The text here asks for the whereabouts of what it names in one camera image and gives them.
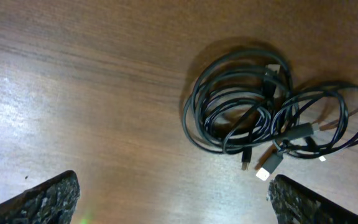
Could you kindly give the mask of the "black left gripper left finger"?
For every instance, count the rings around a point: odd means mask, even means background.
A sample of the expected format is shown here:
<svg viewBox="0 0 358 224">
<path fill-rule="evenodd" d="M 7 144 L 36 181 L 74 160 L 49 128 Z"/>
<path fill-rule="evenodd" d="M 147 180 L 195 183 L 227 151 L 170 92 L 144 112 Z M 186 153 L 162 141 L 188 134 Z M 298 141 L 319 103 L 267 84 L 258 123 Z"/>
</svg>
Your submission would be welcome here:
<svg viewBox="0 0 358 224">
<path fill-rule="evenodd" d="M 70 223 L 79 197 L 77 175 L 67 170 L 0 203 L 0 223 Z"/>
</svg>

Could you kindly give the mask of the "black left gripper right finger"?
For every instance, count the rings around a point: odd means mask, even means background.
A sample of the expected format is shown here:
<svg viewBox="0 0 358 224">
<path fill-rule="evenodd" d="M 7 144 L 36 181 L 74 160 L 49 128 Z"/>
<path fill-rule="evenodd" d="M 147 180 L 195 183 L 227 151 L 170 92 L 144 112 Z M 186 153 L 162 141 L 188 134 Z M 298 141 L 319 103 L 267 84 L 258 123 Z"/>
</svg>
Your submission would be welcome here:
<svg viewBox="0 0 358 224">
<path fill-rule="evenodd" d="M 357 214 L 285 175 L 277 175 L 270 181 L 267 198 L 279 224 L 358 223 Z"/>
</svg>

